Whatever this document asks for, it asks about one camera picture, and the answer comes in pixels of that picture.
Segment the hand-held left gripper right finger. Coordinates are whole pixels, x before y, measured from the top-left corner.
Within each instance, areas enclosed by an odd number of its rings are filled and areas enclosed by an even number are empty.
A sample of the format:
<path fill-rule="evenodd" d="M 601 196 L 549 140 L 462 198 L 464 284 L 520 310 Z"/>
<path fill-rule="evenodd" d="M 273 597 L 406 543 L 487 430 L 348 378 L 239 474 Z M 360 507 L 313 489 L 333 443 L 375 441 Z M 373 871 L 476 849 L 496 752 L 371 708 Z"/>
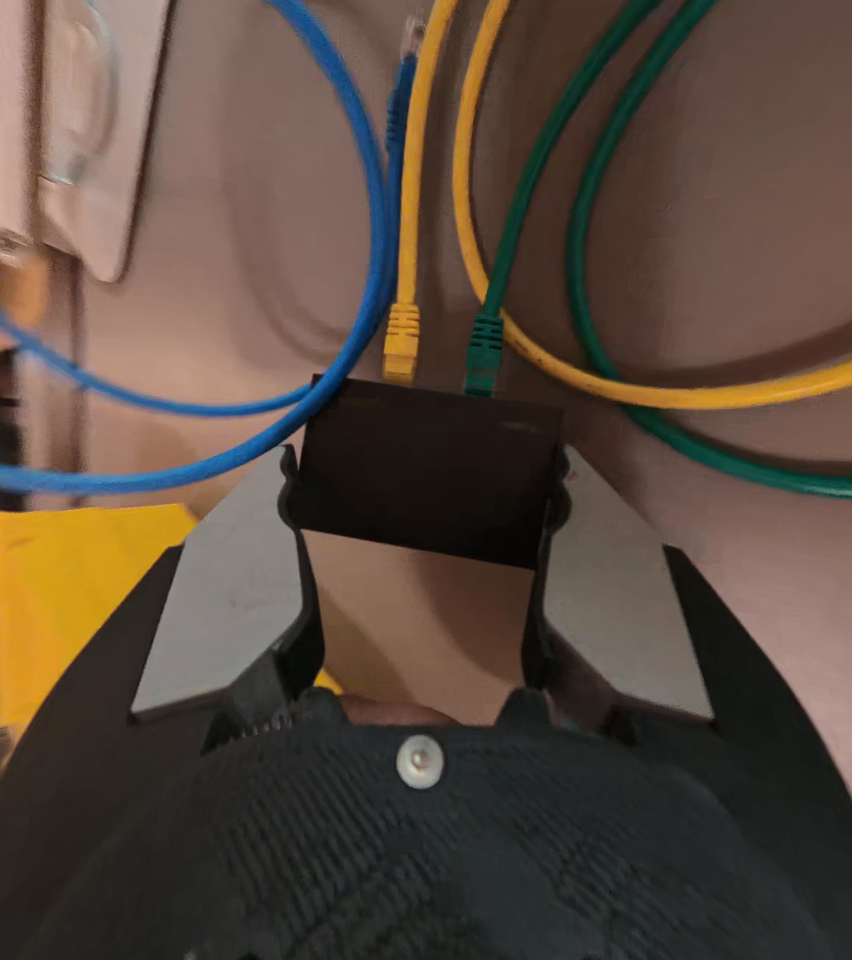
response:
<path fill-rule="evenodd" d="M 563 721 L 715 714 L 658 533 L 572 446 L 556 455 L 522 663 Z"/>

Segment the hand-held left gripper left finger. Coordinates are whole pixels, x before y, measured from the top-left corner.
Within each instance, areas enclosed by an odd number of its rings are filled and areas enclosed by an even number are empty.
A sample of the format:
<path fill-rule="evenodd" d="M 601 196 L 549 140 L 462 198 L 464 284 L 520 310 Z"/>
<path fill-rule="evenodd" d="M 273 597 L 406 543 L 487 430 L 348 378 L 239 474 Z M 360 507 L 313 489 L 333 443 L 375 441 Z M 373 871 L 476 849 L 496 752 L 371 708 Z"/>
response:
<path fill-rule="evenodd" d="M 312 684 L 324 638 L 288 505 L 297 478 L 294 447 L 270 450 L 183 541 L 131 703 L 138 719 L 226 694 L 243 719 L 260 721 Z"/>

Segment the black network switch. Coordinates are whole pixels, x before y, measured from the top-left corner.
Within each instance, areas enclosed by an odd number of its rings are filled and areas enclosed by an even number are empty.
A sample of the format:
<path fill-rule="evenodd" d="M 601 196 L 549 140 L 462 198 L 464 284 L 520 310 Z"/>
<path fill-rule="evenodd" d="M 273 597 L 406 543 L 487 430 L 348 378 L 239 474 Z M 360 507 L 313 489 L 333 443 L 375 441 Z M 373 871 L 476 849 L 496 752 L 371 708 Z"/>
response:
<path fill-rule="evenodd" d="M 562 413 L 348 379 L 309 420 L 288 494 L 302 529 L 534 570 Z"/>

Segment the yellow plastic bin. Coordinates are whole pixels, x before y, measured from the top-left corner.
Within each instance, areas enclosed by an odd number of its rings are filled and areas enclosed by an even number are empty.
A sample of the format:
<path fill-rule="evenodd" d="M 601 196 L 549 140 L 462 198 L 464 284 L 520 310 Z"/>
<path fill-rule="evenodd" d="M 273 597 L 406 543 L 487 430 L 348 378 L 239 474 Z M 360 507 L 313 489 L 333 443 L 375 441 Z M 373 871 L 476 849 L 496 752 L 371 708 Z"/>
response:
<path fill-rule="evenodd" d="M 196 521 L 181 505 L 0 510 L 0 728 L 20 734 L 80 651 Z M 133 614 L 148 657 L 158 608 Z"/>

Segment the white display stand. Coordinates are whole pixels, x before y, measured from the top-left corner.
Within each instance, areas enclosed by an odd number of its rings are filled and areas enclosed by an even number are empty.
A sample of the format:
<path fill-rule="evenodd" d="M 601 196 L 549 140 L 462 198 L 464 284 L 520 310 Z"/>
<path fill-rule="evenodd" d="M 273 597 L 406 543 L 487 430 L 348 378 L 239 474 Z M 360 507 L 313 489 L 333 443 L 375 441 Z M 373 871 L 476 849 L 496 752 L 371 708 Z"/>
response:
<path fill-rule="evenodd" d="M 39 210 L 95 280 L 130 256 L 172 2 L 45 2 Z"/>

